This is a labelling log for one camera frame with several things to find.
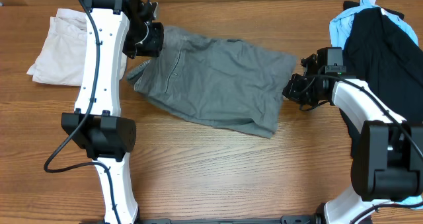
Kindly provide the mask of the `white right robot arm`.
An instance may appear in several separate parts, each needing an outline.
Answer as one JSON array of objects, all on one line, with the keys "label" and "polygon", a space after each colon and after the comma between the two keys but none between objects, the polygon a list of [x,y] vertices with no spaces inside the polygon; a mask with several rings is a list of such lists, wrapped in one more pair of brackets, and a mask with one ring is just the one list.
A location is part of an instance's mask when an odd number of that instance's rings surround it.
[{"label": "white right robot arm", "polygon": [[289,215],[282,223],[371,223],[381,208],[414,209],[404,204],[422,194],[422,125],[390,110],[368,83],[344,65],[342,49],[321,48],[303,58],[304,73],[294,74],[283,95],[310,111],[336,106],[360,134],[351,168],[351,185],[313,215]]}]

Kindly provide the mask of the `grey shorts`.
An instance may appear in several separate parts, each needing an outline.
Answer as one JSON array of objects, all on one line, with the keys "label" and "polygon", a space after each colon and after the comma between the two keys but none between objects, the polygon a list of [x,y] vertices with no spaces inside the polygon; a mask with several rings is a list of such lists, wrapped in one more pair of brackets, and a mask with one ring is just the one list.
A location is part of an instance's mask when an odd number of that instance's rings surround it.
[{"label": "grey shorts", "polygon": [[271,138],[297,58],[240,39],[165,27],[163,50],[126,77],[156,107],[188,122]]}]

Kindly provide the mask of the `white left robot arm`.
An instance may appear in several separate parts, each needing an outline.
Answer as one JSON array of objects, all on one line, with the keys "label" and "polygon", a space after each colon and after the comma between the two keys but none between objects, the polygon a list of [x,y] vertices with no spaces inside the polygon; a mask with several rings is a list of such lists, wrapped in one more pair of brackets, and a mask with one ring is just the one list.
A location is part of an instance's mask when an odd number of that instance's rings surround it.
[{"label": "white left robot arm", "polygon": [[120,66],[124,57],[157,57],[164,29],[151,0],[78,0],[86,13],[83,82],[74,111],[61,116],[68,134],[98,173],[105,204],[103,223],[140,223],[132,190],[130,153],[136,124],[121,116]]}]

